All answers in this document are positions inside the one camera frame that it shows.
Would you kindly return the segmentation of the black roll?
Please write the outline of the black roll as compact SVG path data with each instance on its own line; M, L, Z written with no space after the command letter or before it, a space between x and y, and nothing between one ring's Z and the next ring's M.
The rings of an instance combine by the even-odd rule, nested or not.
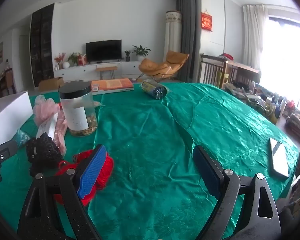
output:
M154 80L143 81L141 83L141 89L155 100L163 99L168 93L168 89L164 85Z

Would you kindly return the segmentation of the brown cardboard box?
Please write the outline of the brown cardboard box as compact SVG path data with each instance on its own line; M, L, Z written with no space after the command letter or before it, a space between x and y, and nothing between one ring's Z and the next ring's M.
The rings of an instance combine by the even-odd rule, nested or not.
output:
M53 79L42 80L39 83L39 91L51 91L58 90L62 85L64 85L64 80L62 77L55 77Z

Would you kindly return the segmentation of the red wall hanging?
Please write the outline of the red wall hanging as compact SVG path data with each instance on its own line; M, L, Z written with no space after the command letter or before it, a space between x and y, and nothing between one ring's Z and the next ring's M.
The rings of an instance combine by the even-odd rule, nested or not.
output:
M206 11L201 12L201 28L212 31L212 16Z

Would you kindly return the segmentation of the black crochet item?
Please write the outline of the black crochet item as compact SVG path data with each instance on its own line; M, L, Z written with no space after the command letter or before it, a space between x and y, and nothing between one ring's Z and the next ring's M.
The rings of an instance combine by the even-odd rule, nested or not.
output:
M63 156L51 137L45 132L26 143L26 154L31 163L30 176L35 177L46 169L55 169L63 161Z

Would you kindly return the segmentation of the small wooden bench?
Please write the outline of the small wooden bench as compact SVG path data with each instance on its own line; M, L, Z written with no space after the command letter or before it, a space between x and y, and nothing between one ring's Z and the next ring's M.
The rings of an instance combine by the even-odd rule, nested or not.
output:
M100 80L103 80L103 75L105 72L110 72L110 78L115 79L115 71L117 69L118 69L117 66L111 66L111 67L96 68L95 71L100 74Z

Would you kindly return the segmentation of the black television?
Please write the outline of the black television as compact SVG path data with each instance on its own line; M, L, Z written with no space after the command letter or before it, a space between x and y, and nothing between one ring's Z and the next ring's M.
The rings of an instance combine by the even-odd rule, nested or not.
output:
M86 43L88 62L120 60L122 57L122 40L107 40Z

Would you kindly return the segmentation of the white pouch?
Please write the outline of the white pouch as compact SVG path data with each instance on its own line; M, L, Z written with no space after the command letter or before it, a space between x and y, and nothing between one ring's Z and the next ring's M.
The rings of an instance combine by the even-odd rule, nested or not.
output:
M38 127L38 132L36 135L37 139L40 138L42 134L46 133L52 140L54 140L57 117L58 113L51 116Z

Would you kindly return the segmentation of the pink mesh bath pouf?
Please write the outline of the pink mesh bath pouf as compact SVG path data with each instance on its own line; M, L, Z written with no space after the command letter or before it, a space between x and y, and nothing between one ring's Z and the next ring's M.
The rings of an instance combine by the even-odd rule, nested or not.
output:
M46 99L45 96L39 95L35 98L33 114L34 123L39 127L47 119L60 111L59 104L51 98Z

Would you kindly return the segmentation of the pink bag bundle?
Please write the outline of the pink bag bundle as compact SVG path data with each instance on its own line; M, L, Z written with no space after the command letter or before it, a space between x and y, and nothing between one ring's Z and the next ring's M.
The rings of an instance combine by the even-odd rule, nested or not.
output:
M68 123L65 119L65 115L63 110L60 110L57 116L57 122L54 133L54 143L59 148L62 156L66 154L66 146L65 146L65 134L68 129Z

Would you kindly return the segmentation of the white cardboard box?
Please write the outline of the white cardboard box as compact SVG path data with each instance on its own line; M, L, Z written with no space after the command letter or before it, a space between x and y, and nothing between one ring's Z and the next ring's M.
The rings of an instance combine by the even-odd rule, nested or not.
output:
M0 98L0 145L11 140L32 115L28 92Z

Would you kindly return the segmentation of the red yarn skein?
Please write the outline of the red yarn skein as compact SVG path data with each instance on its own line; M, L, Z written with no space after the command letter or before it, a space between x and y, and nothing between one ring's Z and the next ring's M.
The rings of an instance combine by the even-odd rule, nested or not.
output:
M58 171L55 174L56 176L59 176L67 171L69 168L76 168L78 164L84 160L87 159L91 154L93 150L88 150L81 152L79 154L76 154L73 156L74 163L69 163L65 160L60 161L58 164ZM104 162L104 165L101 168L101 171L97 177L97 180L95 181L91 191L89 194L87 194L84 198L81 199L81 202L84 206L87 206L89 202L94 198L97 191L100 191L106 187L106 184L111 176L111 173L114 168L114 160L112 157L109 156L109 153L106 153L106 160Z

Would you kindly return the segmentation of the wooden crib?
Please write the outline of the wooden crib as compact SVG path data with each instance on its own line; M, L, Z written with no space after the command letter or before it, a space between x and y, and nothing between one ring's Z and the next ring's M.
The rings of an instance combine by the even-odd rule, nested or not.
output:
M250 85L253 81L259 83L260 78L260 70L232 61L226 57L205 54L200 56L200 83L222 88L226 82L240 82Z

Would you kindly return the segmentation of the orange book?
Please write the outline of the orange book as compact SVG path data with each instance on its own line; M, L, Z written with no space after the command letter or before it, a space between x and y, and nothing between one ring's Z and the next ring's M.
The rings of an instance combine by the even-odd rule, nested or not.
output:
M91 82L93 95L133 91L134 85L128 78L95 80Z

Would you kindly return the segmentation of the red flower vase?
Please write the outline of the red flower vase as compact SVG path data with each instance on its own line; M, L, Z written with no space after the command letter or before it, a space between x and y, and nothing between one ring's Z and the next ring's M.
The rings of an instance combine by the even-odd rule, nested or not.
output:
M59 53L56 57L55 57L55 62L57 63L57 69L62 69L62 64L65 58L65 53Z

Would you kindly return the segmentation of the green potted plant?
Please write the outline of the green potted plant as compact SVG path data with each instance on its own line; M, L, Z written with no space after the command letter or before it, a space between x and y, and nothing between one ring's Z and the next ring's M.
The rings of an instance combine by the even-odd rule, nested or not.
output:
M151 50L147 47L133 45L133 53L137 56L138 61L142 61L147 58L150 52Z

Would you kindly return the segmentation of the orange lounge chair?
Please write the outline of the orange lounge chair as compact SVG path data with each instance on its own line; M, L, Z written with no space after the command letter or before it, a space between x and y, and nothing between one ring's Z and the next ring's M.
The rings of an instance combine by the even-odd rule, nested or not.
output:
M155 80L167 79L176 74L188 58L189 54L169 50L164 62L156 63L149 59L144 59L139 65L139 70L143 75L147 75Z

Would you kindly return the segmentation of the green satin tablecloth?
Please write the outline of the green satin tablecloth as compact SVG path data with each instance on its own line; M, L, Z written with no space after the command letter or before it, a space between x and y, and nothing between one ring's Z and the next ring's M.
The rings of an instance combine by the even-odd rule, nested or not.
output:
M299 151L285 133L216 87L168 87L161 100L140 86L95 96L96 132L65 136L67 161L98 144L114 159L106 187L87 208L103 239L195 239L216 204L193 162L197 145L240 176L264 174L275 199L288 192L291 181L272 174L268 149L270 138L282 142L294 173Z

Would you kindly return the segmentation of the grey curtain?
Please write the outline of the grey curtain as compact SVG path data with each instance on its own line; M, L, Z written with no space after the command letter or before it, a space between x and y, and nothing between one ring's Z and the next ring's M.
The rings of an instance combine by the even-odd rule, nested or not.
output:
M176 0L176 9L181 13L181 53L188 54L185 64L178 71L178 79L189 83L194 80L197 56L198 0Z

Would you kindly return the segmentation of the white floor air conditioner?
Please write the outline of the white floor air conditioner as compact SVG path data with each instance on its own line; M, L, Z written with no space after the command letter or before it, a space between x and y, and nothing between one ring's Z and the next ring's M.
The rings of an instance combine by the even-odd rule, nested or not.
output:
M182 14L179 11L167 11L165 15L165 45L164 59L168 51L180 52L181 50Z

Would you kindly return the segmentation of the clear jar black lid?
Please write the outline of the clear jar black lid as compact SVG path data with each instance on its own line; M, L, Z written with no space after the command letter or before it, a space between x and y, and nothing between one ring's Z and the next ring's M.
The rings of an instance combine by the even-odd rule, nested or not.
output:
M97 129L97 117L90 81L71 81L58 90L68 128L73 136L84 137Z

